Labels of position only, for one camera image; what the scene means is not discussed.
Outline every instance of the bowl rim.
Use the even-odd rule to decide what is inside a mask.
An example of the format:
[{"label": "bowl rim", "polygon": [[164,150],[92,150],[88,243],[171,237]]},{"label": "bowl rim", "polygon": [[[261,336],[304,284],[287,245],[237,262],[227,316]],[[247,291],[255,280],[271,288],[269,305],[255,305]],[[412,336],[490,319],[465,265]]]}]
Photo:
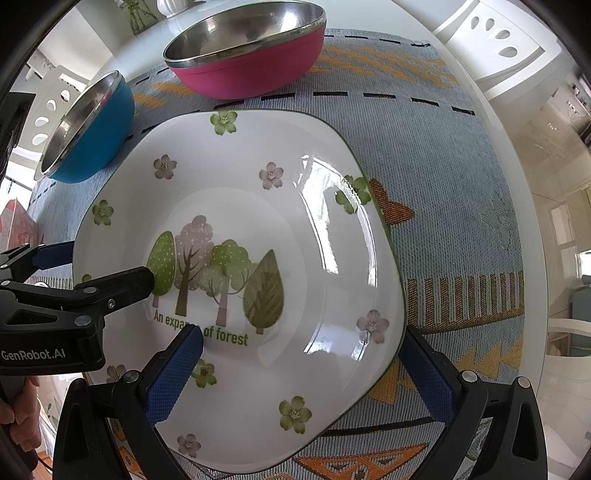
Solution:
[{"label": "bowl rim", "polygon": [[[101,82],[105,78],[108,78],[109,76],[114,76],[113,82],[109,86],[108,90],[103,94],[100,101],[95,105],[95,107],[92,109],[92,111],[86,116],[84,121],[81,122],[77,128],[69,129],[65,120],[67,119],[68,114],[73,110],[74,106],[78,102],[82,101],[81,99],[84,98],[85,95],[87,95],[87,93],[92,89],[92,87],[97,85],[99,82]],[[115,93],[115,91],[117,90],[117,88],[119,87],[119,85],[121,84],[121,81],[123,79],[124,79],[123,75],[119,70],[113,70],[112,72],[104,74],[97,81],[95,81],[91,85],[87,86],[80,93],[80,96],[76,100],[74,100],[74,102],[70,105],[70,107],[66,111],[66,113],[64,113],[64,115],[61,117],[60,122],[56,126],[53,133],[50,135],[50,139],[47,141],[47,144],[46,144],[45,148],[43,149],[43,153],[41,155],[41,158],[39,159],[39,165],[41,166],[40,168],[43,167],[43,161],[47,157],[47,153],[49,151],[49,147],[50,147],[51,143],[54,141],[57,142],[58,140],[63,142],[63,145],[57,151],[58,153],[56,154],[55,160],[53,162],[51,162],[51,164],[45,170],[41,170],[41,175],[43,177],[50,177],[51,175],[53,175],[57,171],[58,168],[60,168],[64,159],[72,151],[72,149],[76,146],[76,144],[82,138],[82,136],[86,133],[86,131],[90,128],[92,122],[96,119],[96,117],[99,115],[101,110],[109,102],[109,100],[111,99],[111,97],[113,96],[113,94]],[[62,128],[62,130],[64,130],[64,134],[63,135],[56,135],[57,132],[60,130],[60,128]]]},{"label": "bowl rim", "polygon": [[[173,43],[175,43],[182,35],[185,35],[186,32],[196,27],[197,25],[200,25],[217,15],[224,14],[232,10],[237,10],[239,8],[246,8],[251,7],[253,5],[261,4],[307,4],[319,8],[322,14],[318,18],[306,25],[295,27],[285,32],[279,32],[268,37],[259,38],[258,40],[253,40],[240,45],[236,45],[234,47],[224,48],[223,50],[217,50],[202,55],[195,55],[193,57],[187,57],[184,59],[171,59],[167,57],[168,49],[173,45]],[[248,53],[253,53],[257,50],[262,50],[263,48],[273,47],[282,43],[286,43],[290,40],[295,40],[296,38],[304,37],[308,34],[311,34],[325,26],[326,11],[320,5],[314,4],[312,2],[306,2],[303,0],[269,0],[265,2],[256,2],[254,4],[240,5],[238,7],[229,8],[228,10],[224,10],[222,12],[218,12],[217,14],[204,18],[203,20],[200,20],[199,22],[191,25],[189,28],[183,30],[176,37],[174,37],[168,45],[166,45],[166,48],[163,51],[163,57],[166,65],[170,68],[189,69],[192,67],[200,67],[214,63],[216,61],[233,59],[235,57],[240,57]]]}]

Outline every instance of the white chair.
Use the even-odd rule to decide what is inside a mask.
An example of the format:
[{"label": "white chair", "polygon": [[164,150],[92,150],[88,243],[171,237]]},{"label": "white chair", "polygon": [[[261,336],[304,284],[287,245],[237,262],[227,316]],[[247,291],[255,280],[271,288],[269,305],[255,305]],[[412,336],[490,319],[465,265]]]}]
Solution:
[{"label": "white chair", "polygon": [[51,69],[39,84],[10,160],[25,166],[31,166],[30,162],[19,161],[19,157],[38,162],[47,139],[88,83],[87,79],[61,65]]},{"label": "white chair", "polygon": [[552,31],[507,0],[467,0],[433,33],[474,78],[510,135],[574,65]]},{"label": "white chair", "polygon": [[569,356],[591,353],[585,346],[591,342],[581,336],[591,337],[591,322],[548,320],[547,354],[537,393],[548,471],[564,478],[591,446],[591,356]]}]

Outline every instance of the table mat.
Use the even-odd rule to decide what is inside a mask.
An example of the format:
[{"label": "table mat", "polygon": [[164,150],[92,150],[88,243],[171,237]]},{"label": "table mat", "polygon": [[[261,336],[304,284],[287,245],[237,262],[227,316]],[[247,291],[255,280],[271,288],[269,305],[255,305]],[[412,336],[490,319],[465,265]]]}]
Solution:
[{"label": "table mat", "polygon": [[[408,321],[459,370],[473,369],[488,381],[517,376],[524,278],[511,197],[480,119],[429,43],[327,30],[324,49],[304,77],[268,95],[232,102],[195,94],[166,65],[129,84],[136,112],[117,159],[83,183],[44,179],[36,187],[29,212],[43,242],[74,239],[105,181],[143,136],[169,118],[198,111],[239,115],[243,108],[310,113],[341,133],[370,179],[400,262]],[[72,271],[60,267],[44,275],[71,278]],[[457,478],[469,475],[485,427]],[[301,452],[265,472],[237,477],[406,478],[442,430],[396,360],[354,408]],[[176,456],[192,478],[230,476]]]}]

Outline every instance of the white ceramic plate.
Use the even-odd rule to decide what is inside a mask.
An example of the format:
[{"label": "white ceramic plate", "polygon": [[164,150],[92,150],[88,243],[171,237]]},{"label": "white ceramic plate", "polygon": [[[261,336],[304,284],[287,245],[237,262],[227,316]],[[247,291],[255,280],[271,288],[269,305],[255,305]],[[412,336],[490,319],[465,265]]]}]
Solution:
[{"label": "white ceramic plate", "polygon": [[339,134],[302,113],[193,113],[152,130],[87,212],[74,280],[139,265],[157,298],[107,317],[108,368],[91,380],[141,370],[199,325],[202,360],[158,431],[215,470],[296,453],[377,382],[403,336],[369,186]]}]

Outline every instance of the chair backrest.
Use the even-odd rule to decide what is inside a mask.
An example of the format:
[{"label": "chair backrest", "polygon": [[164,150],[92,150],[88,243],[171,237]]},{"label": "chair backrest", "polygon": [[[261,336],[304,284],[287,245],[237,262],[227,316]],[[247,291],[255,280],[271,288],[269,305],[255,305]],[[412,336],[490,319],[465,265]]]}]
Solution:
[{"label": "chair backrest", "polygon": [[546,26],[507,0],[467,0],[434,33],[484,91],[556,43]]},{"label": "chair backrest", "polygon": [[61,65],[50,70],[39,84],[39,92],[22,128],[17,153],[31,159],[39,157],[61,117],[88,83],[87,79]]}]

